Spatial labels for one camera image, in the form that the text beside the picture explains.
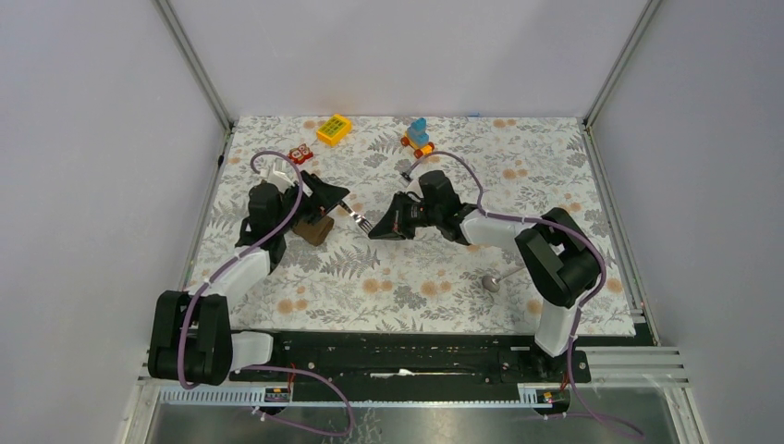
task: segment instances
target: metal fork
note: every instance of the metal fork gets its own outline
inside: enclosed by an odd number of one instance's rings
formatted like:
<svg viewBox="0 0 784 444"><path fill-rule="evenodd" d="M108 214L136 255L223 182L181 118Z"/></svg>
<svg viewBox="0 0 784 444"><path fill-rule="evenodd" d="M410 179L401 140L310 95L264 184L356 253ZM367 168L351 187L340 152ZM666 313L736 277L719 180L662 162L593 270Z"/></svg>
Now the metal fork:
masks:
<svg viewBox="0 0 784 444"><path fill-rule="evenodd" d="M370 221L367 220L365 216L352 210L351 207L342 200L338 204L349 213L349 216L351 216L352 219L354 219L354 223L357 224L357 227L364 231L365 234L370 234L370 230L373 229L373 224L370 223Z"/></svg>

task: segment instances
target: table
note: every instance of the table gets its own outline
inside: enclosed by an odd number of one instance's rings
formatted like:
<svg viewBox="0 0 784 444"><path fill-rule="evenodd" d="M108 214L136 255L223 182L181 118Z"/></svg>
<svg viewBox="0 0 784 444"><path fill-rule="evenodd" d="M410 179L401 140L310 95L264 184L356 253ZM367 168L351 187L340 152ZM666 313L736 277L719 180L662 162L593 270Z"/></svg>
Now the table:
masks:
<svg viewBox="0 0 784 444"><path fill-rule="evenodd" d="M302 167L327 183L349 188L347 202L377 221L392 194L402 189L398 172L415 160L400 137L409 117L351 117L352 130L337 146L316 141L326 117L243 117L226 154L207 226L191 270L197 285L230 257L247 215L248 190L259 183L249 161L261 150L287 153L308 143L315 157ZM428 117L437 150L462 156L486 188L491 211L539 216L567 209L608 265L606 287L586 305L578 332L634 334L629 305L594 177L575 118ZM259 168L271 159L260 159ZM454 160L432 156L414 176L442 169L464 202L478 194ZM462 246L435 228L416 240L368 240L345 211L319 247L288 233L280 266L231 310L233 328L438 333L532 334L542 311L528 273L504 280L490 293L479 282L522 265L518 253Z"/></svg>

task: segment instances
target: gray wall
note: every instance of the gray wall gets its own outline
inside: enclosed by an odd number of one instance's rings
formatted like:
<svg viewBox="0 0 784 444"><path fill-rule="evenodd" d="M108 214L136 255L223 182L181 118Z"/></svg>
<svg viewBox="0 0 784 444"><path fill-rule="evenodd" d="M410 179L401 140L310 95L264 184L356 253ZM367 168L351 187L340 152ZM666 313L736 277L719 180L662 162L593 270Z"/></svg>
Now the gray wall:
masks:
<svg viewBox="0 0 784 444"><path fill-rule="evenodd" d="M596 139L714 442L780 442L784 3L665 2Z"/></svg>
<svg viewBox="0 0 784 444"><path fill-rule="evenodd" d="M645 0L174 0L234 116L583 116Z"/></svg>
<svg viewBox="0 0 784 444"><path fill-rule="evenodd" d="M148 1L3 0L0 44L0 442L110 442L221 129Z"/></svg>

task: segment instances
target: tabletop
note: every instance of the tabletop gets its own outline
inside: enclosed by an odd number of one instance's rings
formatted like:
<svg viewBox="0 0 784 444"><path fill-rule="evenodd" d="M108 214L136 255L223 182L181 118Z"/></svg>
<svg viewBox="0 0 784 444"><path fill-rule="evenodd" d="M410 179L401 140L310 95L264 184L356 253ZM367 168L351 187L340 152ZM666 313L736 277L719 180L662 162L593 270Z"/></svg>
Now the tabletop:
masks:
<svg viewBox="0 0 784 444"><path fill-rule="evenodd" d="M327 117L243 117L226 154L189 285L200 283L231 257L247 213L248 191L262 177L251 157L262 150L288 153L307 143L314 158L301 167L351 190L347 203L378 221L401 191L399 172L415 160L400 137L408 117L350 117L352 129L335 147L316 140ZM605 288L583 311L583 335L630 336L634 328L610 239L610 228L575 118L428 117L438 151L464 158L476 171L490 211L539 216L568 210L607 262ZM261 158L263 171L271 159ZM442 169L463 202L478 191L453 159L431 156L414 171ZM231 310L233 328L438 333L532 334L542 298L526 270L505 279L498 293L483 275L522 265L520 254L497 247L463 246L435 228L416 240L369 240L341 208L325 243L313 247L289 232L279 267Z"/></svg>

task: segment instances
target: toy car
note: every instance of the toy car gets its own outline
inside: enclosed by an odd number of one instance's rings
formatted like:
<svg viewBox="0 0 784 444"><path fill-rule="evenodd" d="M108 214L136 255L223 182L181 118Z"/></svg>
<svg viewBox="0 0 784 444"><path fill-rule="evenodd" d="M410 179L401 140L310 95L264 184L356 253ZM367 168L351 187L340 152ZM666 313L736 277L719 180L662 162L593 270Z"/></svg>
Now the toy car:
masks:
<svg viewBox="0 0 784 444"><path fill-rule="evenodd" d="M435 145L430 142L430 136L427 135L427 121L420 117L410 124L406 129L406 135L400 139L403 146L410 146L414 149L414 157L417 159L425 154L432 153Z"/></svg>
<svg viewBox="0 0 784 444"><path fill-rule="evenodd" d="M311 157L313 157L313 151L305 143L288 152L288 158L297 165L304 164Z"/></svg>

